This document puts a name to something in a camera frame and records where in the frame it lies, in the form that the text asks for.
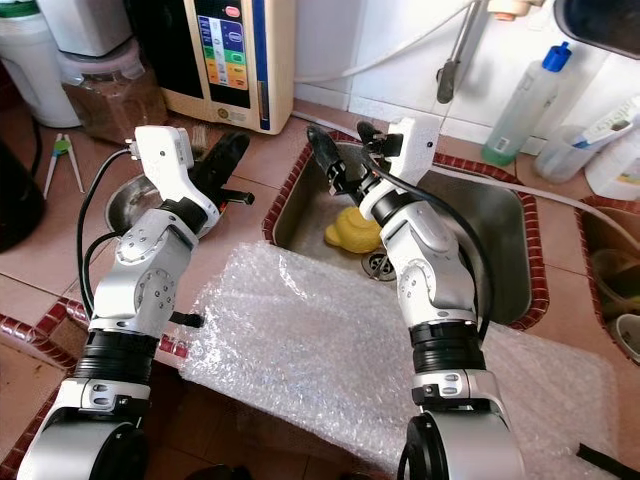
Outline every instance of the counter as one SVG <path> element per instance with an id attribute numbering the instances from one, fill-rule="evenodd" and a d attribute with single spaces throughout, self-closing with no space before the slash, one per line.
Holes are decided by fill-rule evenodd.
<path id="1" fill-rule="evenodd" d="M 298 102 L 296 108 L 351 128 L 362 119 L 357 115 L 305 102 Z M 376 123 L 379 127 L 384 127 L 382 122 Z M 196 121 L 173 116 L 170 124 L 184 126 L 191 133 Z M 233 189 L 251 191 L 256 201 L 250 207 L 231 204 L 220 223 L 202 239 L 180 282 L 178 310 L 190 309 L 199 290 L 222 271 L 226 258 L 235 245 L 262 238 L 262 220 L 306 144 L 306 125 L 305 121 L 291 118 L 278 136 L 251 134 L 249 149 L 228 185 Z M 209 125 L 209 146 L 225 131 L 228 131 L 228 127 Z M 56 133 L 55 130 L 42 129 L 44 158 L 36 176 L 41 187 L 48 168 L 48 153 Z M 94 141 L 79 130 L 70 131 L 70 135 L 84 185 L 88 186 L 99 165 L 117 146 Z M 26 165 L 30 165 L 34 145 L 30 119 L 24 107 L 3 112 L 0 118 L 0 137 Z M 438 151 L 443 154 L 478 162 L 482 161 L 480 149 L 480 145 L 449 137 L 441 137 L 438 144 Z M 559 186 L 547 183 L 535 175 L 533 157 L 528 155 L 520 155 L 505 170 L 525 185 L 575 199 L 593 194 L 582 175 Z M 139 173 L 139 164 L 126 157 L 114 164 L 89 210 L 85 245 L 106 232 L 103 211 L 111 193 L 118 185 Z M 67 309 L 72 313 L 74 308 L 77 310 L 77 302 L 80 300 L 74 238 L 77 212 L 82 199 L 83 195 L 77 190 L 71 166 L 67 161 L 60 161 L 41 225 L 27 240 L 0 254 L 0 341 L 61 368 L 73 364 L 84 338 L 82 322 L 73 320 L 66 312 Z M 640 398 L 640 370 L 623 355 L 598 322 L 594 303 L 591 301 L 583 239 L 574 209 L 540 198 L 536 199 L 536 204 L 541 256 L 550 304 L 542 319 L 528 332 L 597 353 L 611 363 L 618 382 L 620 459 L 634 468 L 640 468 L 640 415 L 636 412 L 637 399 Z M 113 258 L 114 242 L 96 253 L 90 270 L 94 288 L 96 282 L 110 269 Z M 179 353 L 179 331 L 170 326 L 166 333 L 165 351 L 159 351 L 157 359 L 175 366 L 180 361 L 180 357 L 175 355 Z M 52 360 L 52 351 L 58 360 Z M 5 402 L 22 403 L 32 400 L 36 401 L 30 398 L 11 398 L 5 399 Z M 0 416 L 6 415 L 6 412 L 7 409 L 3 408 Z M 25 427 L 26 425 L 12 426 L 13 429 Z"/>

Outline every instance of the sink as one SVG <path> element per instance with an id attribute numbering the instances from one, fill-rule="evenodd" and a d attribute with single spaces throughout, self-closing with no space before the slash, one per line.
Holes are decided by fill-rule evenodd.
<path id="1" fill-rule="evenodd" d="M 349 165 L 359 163 L 360 147 L 347 142 L 338 142 L 337 145 L 349 171 Z M 496 293 L 491 319 L 508 325 L 523 317 L 531 304 L 532 288 L 524 209 L 519 197 L 499 187 L 480 185 L 435 172 L 428 172 L 418 185 L 454 207 L 478 234 L 494 272 Z M 375 270 L 384 257 L 384 250 L 363 256 L 330 247 L 324 242 L 325 228 L 349 206 L 353 206 L 353 202 L 348 196 L 329 194 L 328 182 L 311 158 L 302 167 L 275 219 L 273 242 L 287 250 L 370 277 L 370 271 Z M 458 224 L 444 212 L 438 213 L 465 247 L 474 271 L 478 272 L 479 306 L 486 313 L 488 292 L 486 281 L 483 281 L 480 257 Z M 395 275 L 389 275 L 390 265 L 383 266 L 380 279 L 387 281 L 372 280 L 372 288 L 395 290 Z"/>

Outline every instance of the tiled countertop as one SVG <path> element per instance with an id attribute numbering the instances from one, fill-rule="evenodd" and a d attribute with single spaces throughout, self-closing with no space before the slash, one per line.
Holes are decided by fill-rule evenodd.
<path id="1" fill-rule="evenodd" d="M 356 115 L 304 102 L 300 102 L 296 108 L 348 127 L 353 127 L 360 119 Z M 195 121 L 186 117 L 173 117 L 171 124 L 185 126 L 190 131 Z M 199 290 L 222 271 L 227 256 L 235 245 L 262 238 L 262 219 L 306 144 L 306 125 L 302 120 L 291 118 L 283 133 L 278 136 L 251 134 L 249 149 L 229 186 L 253 192 L 256 201 L 251 207 L 231 204 L 220 223 L 202 239 L 179 285 L 179 310 L 189 310 Z M 211 125 L 209 146 L 225 131 L 226 127 Z M 43 129 L 45 154 L 50 151 L 55 133 L 54 130 Z M 88 186 L 98 166 L 117 146 L 94 141 L 80 131 L 71 131 L 70 134 L 83 182 Z M 1 114 L 0 137 L 25 164 L 30 164 L 34 147 L 30 120 L 24 108 L 19 107 Z M 444 154 L 474 161 L 482 161 L 480 149 L 479 145 L 448 137 L 442 137 L 438 144 L 438 150 Z M 582 175 L 556 186 L 537 177 L 532 166 L 533 157 L 521 155 L 505 170 L 528 186 L 576 199 L 592 195 Z M 47 167 L 48 161 L 43 159 L 36 178 L 41 187 Z M 118 185 L 139 173 L 137 163 L 123 158 L 105 176 L 104 184 L 94 197 L 87 216 L 85 245 L 106 232 L 103 210 L 110 194 Z M 75 186 L 70 165 L 61 161 L 42 224 L 23 243 L 0 254 L 0 314 L 35 326 L 50 311 L 58 297 L 80 299 L 76 282 L 74 236 L 82 198 Z M 542 320 L 528 332 L 598 353 L 613 365 L 617 373 L 620 398 L 620 457 L 629 465 L 640 468 L 640 416 L 635 410 L 637 399 L 640 398 L 640 371 L 624 357 L 598 323 L 590 300 L 587 266 L 574 209 L 539 198 L 536 203 L 550 306 Z M 95 256 L 91 264 L 94 286 L 111 267 L 113 250 L 112 243 Z M 171 327 L 168 333 L 175 334 L 175 328 Z M 178 361 L 175 355 L 165 352 L 159 352 L 157 358 L 171 365 L 176 365 Z"/>

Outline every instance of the sink drain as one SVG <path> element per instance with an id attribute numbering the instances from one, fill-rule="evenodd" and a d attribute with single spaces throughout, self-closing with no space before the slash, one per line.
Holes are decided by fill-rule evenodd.
<path id="1" fill-rule="evenodd" d="M 396 271 L 385 251 L 376 250 L 362 256 L 362 268 L 369 278 L 390 282 L 396 279 Z"/>

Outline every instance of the white tube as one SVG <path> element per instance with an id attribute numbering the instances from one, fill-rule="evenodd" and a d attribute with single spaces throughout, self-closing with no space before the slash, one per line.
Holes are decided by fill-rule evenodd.
<path id="1" fill-rule="evenodd" d="M 294 111 L 292 113 L 294 117 L 301 118 L 303 120 L 307 120 L 309 122 L 316 123 L 326 128 L 331 128 L 333 130 L 337 130 L 339 132 L 350 135 L 354 138 L 360 138 L 358 132 L 355 130 L 351 130 L 349 128 L 343 127 L 342 125 L 338 125 L 334 122 L 329 122 L 326 120 L 322 120 L 321 118 L 314 117 L 313 115 L 307 115 L 306 113 Z M 502 187 L 508 190 L 514 190 L 516 192 L 528 193 L 529 195 L 535 195 L 537 197 L 547 198 L 549 200 L 553 200 L 554 202 L 564 203 L 565 205 L 569 205 L 574 208 L 578 208 L 582 211 L 590 213 L 591 215 L 599 218 L 607 225 L 615 229 L 625 240 L 627 240 L 636 250 L 640 251 L 640 242 L 636 240 L 633 235 L 627 232 L 622 225 L 613 220 L 607 214 L 601 212 L 597 208 L 592 207 L 591 205 L 587 205 L 586 203 L 580 202 L 578 200 L 574 200 L 572 198 L 563 197 L 562 195 L 558 195 L 556 193 L 545 192 L 544 190 L 538 190 L 536 188 L 525 187 L 524 185 L 517 185 L 514 183 L 501 182 L 500 180 L 496 180 L 495 178 L 490 177 L 482 177 L 478 175 L 473 175 L 469 173 L 463 173 L 458 170 L 449 170 L 448 168 L 432 166 L 431 170 L 439 173 L 441 175 L 446 175 L 448 177 L 459 178 L 462 180 L 468 180 L 470 182 L 482 183 L 485 185 L 493 185 L 495 187 Z"/>
<path id="2" fill-rule="evenodd" d="M 366 70 L 369 70 L 369 69 L 371 69 L 371 68 L 373 68 L 373 67 L 375 67 L 377 65 L 380 65 L 381 63 L 386 62 L 390 58 L 395 57 L 399 53 L 402 53 L 407 48 L 412 47 L 413 45 L 418 43 L 420 40 L 425 38 L 426 36 L 431 35 L 433 32 L 438 30 L 444 24 L 448 23 L 449 20 L 451 20 L 453 17 L 458 15 L 463 10 L 467 9 L 469 7 L 469 5 L 471 5 L 474 1 L 476 1 L 476 0 L 464 0 L 462 2 L 462 4 L 460 5 L 460 7 L 455 12 L 451 13 L 449 16 L 447 16 L 443 20 L 439 21 L 435 26 L 431 27 L 430 29 L 428 29 L 428 30 L 426 30 L 426 31 L 424 31 L 422 33 L 420 33 L 418 36 L 414 37 L 411 40 L 406 40 L 406 41 L 402 42 L 400 45 L 396 46 L 396 48 L 394 48 L 392 51 L 387 52 L 386 54 L 376 58 L 375 60 L 367 62 L 367 63 L 365 63 L 363 65 L 357 65 L 355 67 L 348 68 L 346 70 L 343 70 L 342 72 L 332 72 L 332 73 L 327 73 L 327 74 L 324 74 L 324 75 L 309 75 L 309 76 L 306 76 L 306 77 L 305 76 L 296 77 L 296 78 L 293 79 L 293 81 L 296 82 L 296 83 L 327 82 L 329 80 L 336 80 L 338 78 L 350 77 L 352 75 L 356 75 L 358 73 L 362 73 L 362 72 L 364 72 Z"/>

